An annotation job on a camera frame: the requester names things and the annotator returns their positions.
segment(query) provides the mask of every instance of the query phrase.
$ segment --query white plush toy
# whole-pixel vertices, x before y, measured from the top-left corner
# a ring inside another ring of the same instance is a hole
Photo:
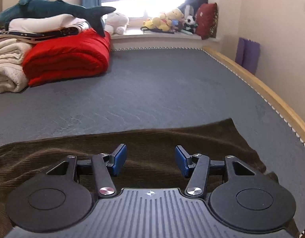
[[[121,13],[110,13],[108,18],[105,20],[104,30],[110,33],[124,34],[126,27],[129,23],[129,18]]]

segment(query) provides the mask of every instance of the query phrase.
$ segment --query bed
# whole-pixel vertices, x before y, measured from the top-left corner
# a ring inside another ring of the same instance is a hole
[[[226,118],[294,195],[303,231],[305,123],[261,81],[209,47],[116,49],[101,76],[0,95],[0,146]]]

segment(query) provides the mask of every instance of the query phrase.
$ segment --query red pillow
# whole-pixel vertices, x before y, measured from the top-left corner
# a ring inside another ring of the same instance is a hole
[[[218,11],[216,3],[202,4],[195,15],[197,28],[196,34],[202,39],[216,37]]]

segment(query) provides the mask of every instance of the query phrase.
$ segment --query blue shark plush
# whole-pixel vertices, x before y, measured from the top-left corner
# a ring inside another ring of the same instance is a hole
[[[42,19],[60,14],[71,14],[76,18],[85,19],[91,27],[101,36],[105,36],[101,17],[116,9],[113,7],[96,6],[85,8],[73,5],[62,0],[19,0],[19,2],[0,13],[0,28],[17,18]]]

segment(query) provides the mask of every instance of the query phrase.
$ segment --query brown corduroy blanket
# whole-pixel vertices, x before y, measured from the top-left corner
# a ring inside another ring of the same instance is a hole
[[[113,179],[117,189],[184,189],[188,180],[182,177],[175,163],[177,145],[182,145],[189,154],[205,154],[212,160],[234,155],[259,171],[266,171],[232,119],[190,128],[134,130],[8,144],[0,147],[0,238],[11,229],[4,210],[9,192],[67,155],[88,159],[93,154],[110,153],[120,143],[127,145],[128,157],[120,175]],[[86,176],[80,180],[90,190],[91,178]],[[211,176],[208,191],[220,184],[221,178]]]

